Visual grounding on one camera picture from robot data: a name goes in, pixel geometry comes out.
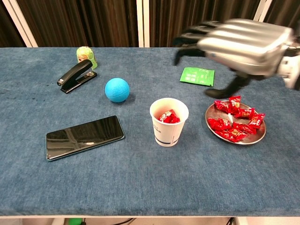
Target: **black stapler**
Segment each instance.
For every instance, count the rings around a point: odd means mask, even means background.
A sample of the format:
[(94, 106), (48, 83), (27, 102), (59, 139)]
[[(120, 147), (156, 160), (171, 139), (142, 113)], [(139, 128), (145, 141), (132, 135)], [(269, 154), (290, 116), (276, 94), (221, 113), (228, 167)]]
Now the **black stapler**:
[(89, 70), (92, 67), (92, 65), (93, 64), (90, 60), (83, 60), (80, 63), (76, 64), (74, 67), (72, 67), (57, 81), (57, 84), (59, 86), (62, 86), (60, 90), (68, 94), (75, 88), (78, 88), (80, 85), (96, 77), (97, 73), (93, 72), (92, 70), (87, 72), (87, 70)]

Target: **metal plate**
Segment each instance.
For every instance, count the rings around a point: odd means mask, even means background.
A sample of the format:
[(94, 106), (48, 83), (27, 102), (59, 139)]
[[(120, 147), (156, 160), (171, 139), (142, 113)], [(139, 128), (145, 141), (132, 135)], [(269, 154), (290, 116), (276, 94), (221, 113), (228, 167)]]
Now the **metal plate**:
[[(251, 107), (243, 104), (243, 103), (240, 103), (240, 107), (242, 109), (250, 109)], [(229, 120), (231, 125), (233, 122), (236, 122), (236, 123), (243, 123), (243, 124), (248, 124), (250, 122), (250, 120), (248, 119), (237, 119), (235, 118), (234, 116), (232, 116), (231, 114), (227, 114), (221, 110), (218, 110), (215, 108), (215, 104), (212, 104), (210, 107), (208, 107), (208, 109), (206, 110), (205, 112), (205, 121), (206, 121), (206, 124), (207, 126), (209, 127), (209, 129), (216, 135), (218, 136), (219, 138), (227, 141), (227, 142), (230, 142), (230, 143), (234, 143), (234, 142), (231, 142), (223, 137), (221, 137), (220, 135), (217, 135), (215, 133), (215, 131), (213, 129), (211, 129), (210, 125), (208, 124), (208, 121), (207, 119), (208, 118), (214, 118), (214, 119), (218, 119), (218, 118), (222, 118), (222, 119), (226, 119), (226, 120)], [(236, 142), (234, 144), (243, 144), (243, 145), (246, 145), (246, 144), (254, 144), (254, 143), (257, 143), (259, 142), (261, 139), (263, 139), (263, 137), (266, 135), (266, 132), (267, 132), (267, 127), (266, 127), (266, 124), (265, 122), (263, 121), (262, 124), (261, 124), (261, 127), (257, 130), (256, 134), (255, 135), (248, 135), (247, 137), (245, 137), (244, 139), (242, 139), (240, 142)]]

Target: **green packet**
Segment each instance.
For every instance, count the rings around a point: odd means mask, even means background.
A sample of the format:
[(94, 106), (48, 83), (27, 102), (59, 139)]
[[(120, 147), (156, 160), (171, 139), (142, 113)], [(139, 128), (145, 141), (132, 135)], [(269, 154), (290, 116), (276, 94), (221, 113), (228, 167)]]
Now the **green packet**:
[(215, 77), (214, 70), (202, 69), (196, 67), (186, 67), (182, 72), (180, 81), (212, 87), (214, 85), (214, 77)]

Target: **curtain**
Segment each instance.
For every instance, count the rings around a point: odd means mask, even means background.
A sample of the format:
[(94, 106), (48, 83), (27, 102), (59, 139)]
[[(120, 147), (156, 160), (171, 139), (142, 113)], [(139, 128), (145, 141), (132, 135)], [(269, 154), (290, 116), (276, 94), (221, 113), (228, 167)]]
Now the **curtain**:
[(0, 47), (26, 47), (3, 1), (0, 1), (0, 16)]
[(149, 0), (150, 46), (170, 47), (189, 26), (205, 20), (253, 19), (260, 0)]
[(300, 0), (273, 0), (264, 22), (297, 28), (300, 20)]
[(136, 0), (17, 0), (39, 47), (138, 47)]

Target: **wrapped candy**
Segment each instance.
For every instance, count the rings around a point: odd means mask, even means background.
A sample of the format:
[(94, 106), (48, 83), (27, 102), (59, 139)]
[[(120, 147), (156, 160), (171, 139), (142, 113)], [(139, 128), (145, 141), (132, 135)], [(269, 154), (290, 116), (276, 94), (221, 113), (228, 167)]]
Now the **wrapped candy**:
[(251, 134), (251, 135), (255, 135), (255, 134), (256, 134), (256, 128), (251, 127), (251, 126), (248, 125), (248, 124), (241, 124), (241, 123), (236, 123), (236, 122), (234, 122), (234, 123), (232, 124), (232, 127), (233, 127), (233, 128), (236, 128), (237, 130), (240, 130), (240, 131), (242, 131), (242, 132)]
[(218, 110), (221, 110), (225, 113), (229, 112), (229, 105), (226, 102), (215, 101), (215, 106)]
[(238, 109), (238, 113), (234, 115), (235, 118), (246, 118), (246, 119), (251, 119), (252, 116), (255, 113), (255, 109)]
[(263, 122), (263, 119), (266, 114), (261, 113), (261, 114), (254, 114), (253, 117), (251, 118), (251, 121), (248, 123), (249, 126), (253, 128), (259, 129), (261, 127), (261, 123)]
[(227, 129), (230, 129), (231, 128), (231, 125), (230, 125), (230, 121), (229, 120), (225, 120), (225, 119), (222, 119), (222, 118), (219, 118), (218, 119), (219, 123), (220, 123), (220, 126), (223, 130), (227, 130)]
[(221, 137), (231, 141), (231, 142), (239, 142), (243, 138), (247, 137), (248, 135), (235, 129), (232, 128), (230, 130), (222, 130), (222, 131), (215, 131), (216, 134), (220, 135)]
[(234, 96), (229, 98), (229, 113), (235, 115), (239, 112), (240, 108), (240, 96)]
[(179, 117), (177, 117), (176, 113), (174, 112), (173, 109), (165, 112), (162, 114), (159, 119), (159, 121), (164, 122), (164, 123), (178, 123), (180, 122)]
[(219, 118), (218, 120), (213, 118), (208, 118), (207, 121), (211, 129), (213, 130), (221, 131), (221, 130), (227, 130), (231, 128), (229, 120), (224, 120), (222, 118)]
[(217, 135), (220, 135), (221, 137), (223, 137), (231, 142), (236, 142), (234, 136), (226, 130), (222, 130), (222, 131), (216, 130), (215, 132)]
[(233, 135), (236, 142), (239, 142), (240, 140), (248, 136), (244, 132), (235, 128), (230, 129), (228, 132)]

